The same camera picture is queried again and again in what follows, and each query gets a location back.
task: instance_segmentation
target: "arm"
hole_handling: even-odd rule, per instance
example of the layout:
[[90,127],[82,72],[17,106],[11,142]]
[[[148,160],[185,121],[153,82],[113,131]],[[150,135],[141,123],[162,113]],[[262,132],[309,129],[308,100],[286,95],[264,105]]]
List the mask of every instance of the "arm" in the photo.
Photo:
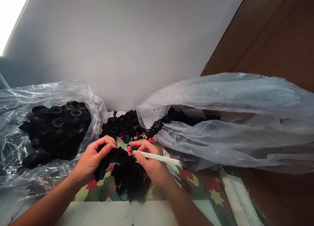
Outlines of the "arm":
[[[133,148],[138,148],[138,151],[148,151],[160,155],[159,149],[147,140],[135,141],[129,144]],[[153,159],[147,160],[139,152],[135,152],[134,156],[137,159],[137,162],[144,167],[152,182],[163,191],[170,203],[179,226],[212,225],[192,202],[185,191],[173,180],[164,163]]]
[[[97,153],[98,146],[104,143],[107,145]],[[116,144],[115,140],[109,136],[91,143],[69,176],[12,222],[10,226],[56,224],[80,188],[94,178],[94,172],[100,161],[112,148],[116,148]]]

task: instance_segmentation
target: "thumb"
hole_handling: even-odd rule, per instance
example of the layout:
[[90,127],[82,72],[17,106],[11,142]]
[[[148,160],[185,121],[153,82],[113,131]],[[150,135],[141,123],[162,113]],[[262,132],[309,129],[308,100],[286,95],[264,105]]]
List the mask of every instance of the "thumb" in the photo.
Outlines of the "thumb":
[[109,143],[106,144],[100,151],[99,153],[96,154],[97,158],[99,160],[102,160],[107,154],[110,152],[110,150],[113,148],[113,144]]
[[149,161],[146,160],[146,158],[140,152],[134,152],[134,156],[137,162],[146,170],[146,168],[149,166]]

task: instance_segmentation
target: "clear plastic bag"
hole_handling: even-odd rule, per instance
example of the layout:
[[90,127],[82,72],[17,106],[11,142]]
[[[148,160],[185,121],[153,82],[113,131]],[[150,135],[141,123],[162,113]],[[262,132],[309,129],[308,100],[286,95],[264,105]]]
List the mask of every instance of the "clear plastic bag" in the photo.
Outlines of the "clear plastic bag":
[[138,106],[140,125],[151,127],[172,105],[221,114],[221,121],[195,126],[164,124],[155,135],[166,147],[201,157],[196,170],[217,164],[292,174],[314,170],[314,94],[285,79],[246,73],[187,79]]
[[[35,153],[28,135],[18,127],[27,120],[31,109],[37,105],[47,107],[63,105],[69,101],[83,101],[90,109],[92,121],[80,144],[78,155],[72,161],[54,160],[34,169],[21,165],[30,153]],[[91,91],[86,82],[61,81],[42,85],[0,90],[0,190],[13,188],[29,199],[47,193],[77,163],[81,152],[98,139],[101,125],[108,118],[102,99]]]

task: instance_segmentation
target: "white wall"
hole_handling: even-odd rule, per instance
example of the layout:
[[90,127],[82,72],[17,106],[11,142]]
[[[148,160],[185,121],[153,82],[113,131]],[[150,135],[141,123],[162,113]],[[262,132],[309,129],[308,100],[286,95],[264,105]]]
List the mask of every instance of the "white wall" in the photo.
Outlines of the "white wall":
[[109,110],[197,77],[242,0],[30,0],[1,67],[11,87],[87,80]]

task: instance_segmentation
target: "light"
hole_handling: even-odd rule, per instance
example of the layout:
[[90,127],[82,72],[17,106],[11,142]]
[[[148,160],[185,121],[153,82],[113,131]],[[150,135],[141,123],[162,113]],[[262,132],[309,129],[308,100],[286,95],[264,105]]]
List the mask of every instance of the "light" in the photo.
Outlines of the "light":
[[20,16],[26,0],[0,0],[0,56]]

